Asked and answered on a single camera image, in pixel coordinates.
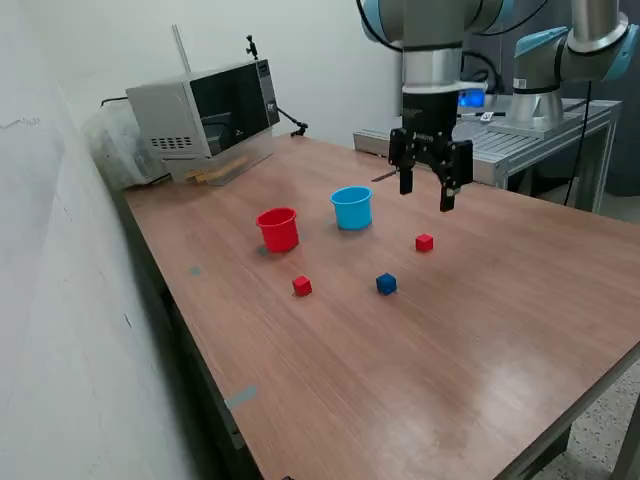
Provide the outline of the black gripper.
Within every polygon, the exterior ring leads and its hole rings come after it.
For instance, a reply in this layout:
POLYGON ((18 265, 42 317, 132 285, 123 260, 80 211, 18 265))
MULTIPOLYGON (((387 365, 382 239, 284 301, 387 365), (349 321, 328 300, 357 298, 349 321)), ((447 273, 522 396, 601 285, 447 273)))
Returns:
POLYGON ((456 125, 457 110, 456 91, 403 93, 401 126, 392 129, 389 138, 389 164, 406 164, 398 168, 401 195, 413 191, 413 166, 408 165, 410 162, 431 165, 443 155, 438 174, 441 212, 453 210, 456 194, 464 185, 473 182, 473 142, 454 141, 446 147, 456 125))

